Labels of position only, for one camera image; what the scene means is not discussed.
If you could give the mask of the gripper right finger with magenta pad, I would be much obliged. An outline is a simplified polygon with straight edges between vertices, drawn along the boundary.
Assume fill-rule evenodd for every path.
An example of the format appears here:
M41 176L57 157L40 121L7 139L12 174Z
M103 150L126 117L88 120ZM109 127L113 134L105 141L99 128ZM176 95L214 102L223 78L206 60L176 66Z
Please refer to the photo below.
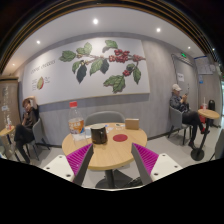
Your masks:
M132 144L131 153L144 185L177 172L182 167L166 153L157 154L146 147Z

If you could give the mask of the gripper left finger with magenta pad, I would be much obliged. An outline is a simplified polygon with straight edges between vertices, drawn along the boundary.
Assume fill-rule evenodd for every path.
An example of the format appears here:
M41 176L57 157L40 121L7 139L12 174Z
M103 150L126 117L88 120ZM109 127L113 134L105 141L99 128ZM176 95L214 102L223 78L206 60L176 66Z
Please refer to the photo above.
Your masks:
M88 144L67 156L57 156L44 170L81 186L92 155L93 144Z

